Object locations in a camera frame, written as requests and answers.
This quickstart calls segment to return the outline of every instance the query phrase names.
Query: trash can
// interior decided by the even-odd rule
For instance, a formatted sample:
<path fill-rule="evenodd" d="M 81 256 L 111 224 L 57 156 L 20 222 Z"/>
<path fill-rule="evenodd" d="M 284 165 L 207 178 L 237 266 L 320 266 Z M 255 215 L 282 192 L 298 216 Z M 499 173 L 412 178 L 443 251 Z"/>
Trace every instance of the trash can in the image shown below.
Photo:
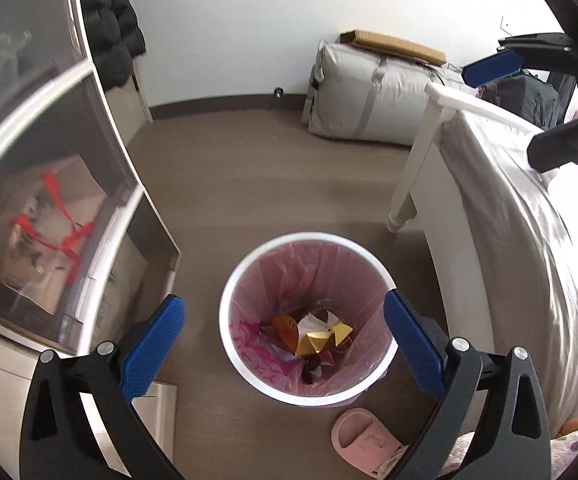
<path fill-rule="evenodd" d="M 295 233 L 253 250 L 231 274 L 220 300 L 222 344 L 236 370 L 260 392 L 297 406 L 353 402 L 381 378 L 398 344 L 382 305 L 395 283 L 369 251 L 326 233 Z M 299 362 L 281 359 L 261 338 L 261 323 L 314 301 L 354 329 L 351 346 L 329 378 L 304 384 Z"/>

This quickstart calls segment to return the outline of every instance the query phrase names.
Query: pink slipper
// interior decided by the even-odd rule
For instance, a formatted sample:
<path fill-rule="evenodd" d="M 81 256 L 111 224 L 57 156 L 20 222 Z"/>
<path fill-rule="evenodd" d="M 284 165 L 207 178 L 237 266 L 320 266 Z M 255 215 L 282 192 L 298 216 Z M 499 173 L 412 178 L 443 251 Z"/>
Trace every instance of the pink slipper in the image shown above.
<path fill-rule="evenodd" d="M 401 446 L 373 413 L 354 408 L 344 412 L 331 430 L 338 454 L 363 473 L 378 477 L 378 468 Z"/>

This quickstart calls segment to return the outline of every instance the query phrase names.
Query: metal screw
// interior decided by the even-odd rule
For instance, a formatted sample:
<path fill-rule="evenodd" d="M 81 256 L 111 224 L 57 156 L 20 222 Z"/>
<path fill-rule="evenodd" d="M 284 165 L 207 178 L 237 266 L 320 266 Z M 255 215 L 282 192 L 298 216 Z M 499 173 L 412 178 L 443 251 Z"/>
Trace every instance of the metal screw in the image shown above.
<path fill-rule="evenodd" d="M 514 348 L 514 355 L 518 359 L 524 361 L 529 356 L 529 353 L 521 346 L 517 346 Z"/>
<path fill-rule="evenodd" d="M 111 341 L 104 341 L 98 345 L 98 353 L 100 355 L 109 355 L 115 349 L 115 345 Z"/>
<path fill-rule="evenodd" d="M 41 363 L 48 363 L 53 359 L 53 350 L 45 350 L 40 354 L 40 362 Z"/>
<path fill-rule="evenodd" d="M 451 342 L 451 346 L 453 346 L 458 352 L 466 352 L 469 349 L 469 341 L 457 337 Z"/>

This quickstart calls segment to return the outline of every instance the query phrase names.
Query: mattress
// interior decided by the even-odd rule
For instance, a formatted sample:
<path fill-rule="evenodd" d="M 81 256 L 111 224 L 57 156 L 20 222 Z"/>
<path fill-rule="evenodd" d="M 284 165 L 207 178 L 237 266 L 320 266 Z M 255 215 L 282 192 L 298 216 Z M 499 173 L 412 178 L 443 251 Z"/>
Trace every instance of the mattress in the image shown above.
<path fill-rule="evenodd" d="M 302 120 L 323 137 L 411 146 L 429 82 L 476 94 L 457 72 L 323 41 Z"/>
<path fill-rule="evenodd" d="M 578 166 L 537 173 L 529 141 L 458 111 L 444 124 L 440 152 L 462 194 L 496 352 L 529 351 L 553 436 L 578 417 Z"/>

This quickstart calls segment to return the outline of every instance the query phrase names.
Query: clothes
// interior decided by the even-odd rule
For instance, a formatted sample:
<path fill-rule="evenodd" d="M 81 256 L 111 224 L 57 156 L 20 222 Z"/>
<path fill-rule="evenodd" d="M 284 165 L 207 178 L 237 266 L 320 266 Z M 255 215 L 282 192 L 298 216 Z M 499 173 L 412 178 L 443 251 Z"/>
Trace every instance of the clothes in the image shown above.
<path fill-rule="evenodd" d="M 444 467 L 440 470 L 439 476 L 455 471 L 462 464 L 462 460 L 469 449 L 473 433 L 467 433 L 458 437 L 453 449 L 449 453 Z M 402 458 L 408 446 L 403 446 L 397 450 L 385 463 L 378 468 L 378 480 L 384 480 L 391 470 Z M 565 436 L 561 436 L 551 441 L 551 479 L 555 480 L 568 467 L 578 454 L 578 431 L 574 431 Z"/>
<path fill-rule="evenodd" d="M 80 0 L 86 38 L 102 89 L 123 86 L 133 72 L 132 59 L 147 49 L 129 0 Z"/>

